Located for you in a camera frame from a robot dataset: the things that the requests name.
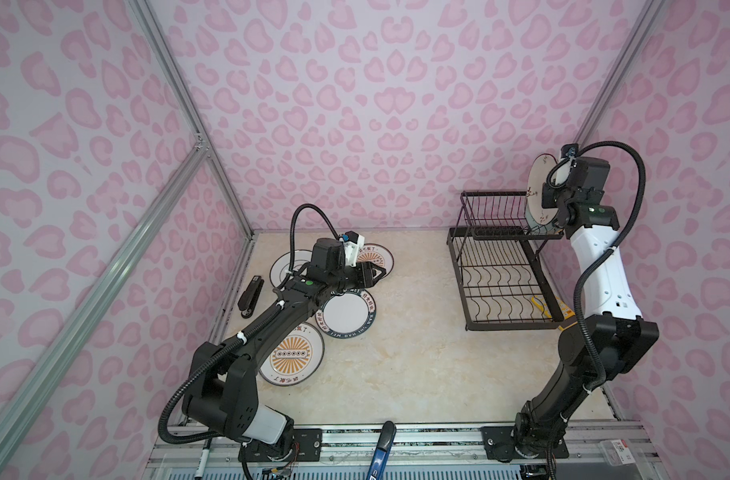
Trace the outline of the small orange sunburst plate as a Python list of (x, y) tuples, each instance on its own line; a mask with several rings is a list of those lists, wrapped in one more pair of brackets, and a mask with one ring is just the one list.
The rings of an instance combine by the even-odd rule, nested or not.
[(360, 262), (371, 262), (385, 270), (389, 275), (394, 268), (394, 256), (389, 249), (381, 244), (365, 243), (359, 250), (358, 260)]

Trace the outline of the cream floral branch plate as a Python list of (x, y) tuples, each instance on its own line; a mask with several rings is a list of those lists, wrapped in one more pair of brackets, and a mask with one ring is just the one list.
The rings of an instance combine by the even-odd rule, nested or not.
[(547, 175), (556, 165), (557, 160), (549, 153), (539, 155), (531, 165), (526, 190), (525, 216), (532, 233), (547, 230), (553, 225), (557, 216), (556, 207), (543, 206)]

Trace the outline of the green rim lettered plate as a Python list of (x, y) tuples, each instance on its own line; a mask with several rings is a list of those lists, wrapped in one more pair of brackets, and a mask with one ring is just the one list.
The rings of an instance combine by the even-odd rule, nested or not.
[(334, 296), (315, 313), (323, 333), (336, 339), (350, 339), (365, 333), (375, 322), (377, 304), (367, 290), (352, 290)]

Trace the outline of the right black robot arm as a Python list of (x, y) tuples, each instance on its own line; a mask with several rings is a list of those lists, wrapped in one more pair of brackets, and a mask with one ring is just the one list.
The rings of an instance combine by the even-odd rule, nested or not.
[(544, 183), (543, 203), (556, 207), (557, 223), (582, 272), (574, 287), (575, 322), (558, 340), (556, 371), (515, 419), (514, 449), (526, 458), (551, 455), (578, 407), (607, 381), (629, 372), (659, 338), (625, 273), (620, 246), (630, 227), (601, 202), (609, 173), (607, 161), (578, 157), (564, 182)]

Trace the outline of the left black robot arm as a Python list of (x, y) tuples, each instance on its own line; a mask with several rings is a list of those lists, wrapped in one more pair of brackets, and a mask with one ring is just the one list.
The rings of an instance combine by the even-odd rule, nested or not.
[(337, 239), (318, 239), (310, 261), (287, 277), (268, 309), (237, 334), (198, 347), (188, 378), (160, 414), (159, 439), (182, 445), (223, 437), (264, 445), (274, 457), (288, 455), (294, 422), (260, 403), (258, 370), (331, 298), (370, 288), (382, 278), (372, 263), (359, 261), (363, 244), (363, 237), (353, 231)]

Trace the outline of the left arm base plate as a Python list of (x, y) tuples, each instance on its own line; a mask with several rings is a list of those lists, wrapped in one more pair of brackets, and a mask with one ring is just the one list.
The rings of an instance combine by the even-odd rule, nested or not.
[(317, 462), (322, 447), (322, 430), (287, 427), (273, 444), (251, 440), (240, 448), (238, 459), (251, 462)]

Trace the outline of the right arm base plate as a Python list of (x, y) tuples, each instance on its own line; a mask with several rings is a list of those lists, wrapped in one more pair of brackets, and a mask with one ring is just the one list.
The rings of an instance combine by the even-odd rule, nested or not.
[(547, 448), (557, 460), (567, 459), (570, 454), (564, 439), (566, 428), (485, 426), (480, 429), (488, 460), (502, 463), (514, 461), (547, 460)]

